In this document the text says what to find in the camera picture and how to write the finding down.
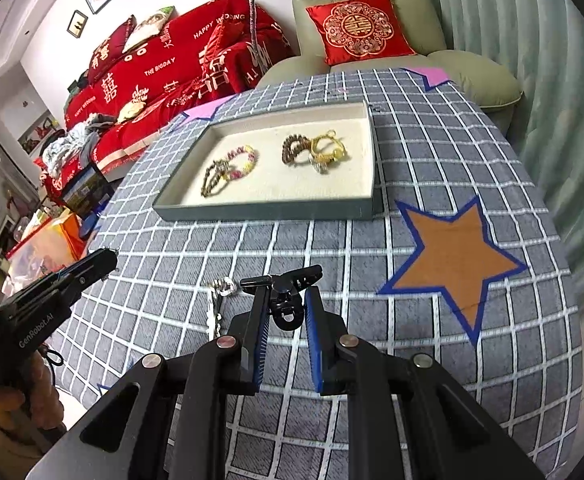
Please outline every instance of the red blanket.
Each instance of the red blanket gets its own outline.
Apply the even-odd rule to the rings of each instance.
[[[257,40],[268,66],[293,54],[280,27],[261,8]],[[178,113],[254,88],[261,76],[249,41],[249,1],[212,0],[169,22],[160,36],[139,45],[83,89],[70,103],[65,125],[70,129],[92,113],[117,116],[133,100],[147,103],[137,118],[108,130],[93,150],[93,160],[106,174],[136,160]],[[75,157],[53,180],[42,161],[36,163],[53,198],[81,169]]]

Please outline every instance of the shallow box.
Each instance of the shallow box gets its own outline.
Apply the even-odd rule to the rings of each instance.
[[[296,164],[281,160],[292,134],[316,137],[335,130],[347,155],[318,173],[302,152]],[[153,203],[161,218],[176,220],[369,219],[374,187],[374,126],[365,101],[264,112],[210,124],[198,137]],[[222,180],[204,198],[205,169],[227,152],[249,144],[258,153],[254,170],[243,178]],[[336,146],[322,140],[329,153]],[[242,168],[246,155],[231,164]]]

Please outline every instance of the gray plaid tablecloth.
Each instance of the gray plaid tablecloth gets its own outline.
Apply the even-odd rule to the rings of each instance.
[[[207,340],[202,287],[213,278],[321,264],[326,307],[350,333],[395,355],[434,355],[551,472],[568,456],[581,400],[577,306],[548,210],[480,109],[454,84],[425,92],[420,76],[387,70],[245,92],[213,120],[362,98],[377,137],[371,221],[164,222],[153,199],[208,124],[171,121],[100,222],[91,248],[118,248],[120,270],[86,291],[53,336],[66,360],[62,384],[91,406],[143,354],[197,350]],[[529,268],[490,285],[475,348],[440,294],[376,291],[415,247],[395,200],[453,215],[476,194],[493,241]],[[247,295],[226,301],[223,328],[250,305]],[[304,329],[283,333],[272,323],[261,392],[229,402],[228,478],[347,478],[346,404],[313,392]]]

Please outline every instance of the hand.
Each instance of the hand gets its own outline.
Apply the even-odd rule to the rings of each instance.
[[[39,352],[31,359],[32,391],[30,406],[32,421],[37,428],[51,430],[62,423],[64,408],[59,400],[58,390],[52,385],[52,374],[45,365]],[[15,424],[9,412],[20,408],[25,402],[25,395],[19,390],[0,386],[0,428],[13,431]]]

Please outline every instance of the clothes pile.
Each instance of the clothes pile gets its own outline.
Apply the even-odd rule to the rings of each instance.
[[[113,116],[90,114],[87,121],[76,124],[65,137],[54,140],[41,155],[50,176],[59,178],[65,163],[75,155],[79,156],[81,166],[87,167],[98,140],[115,123]]]

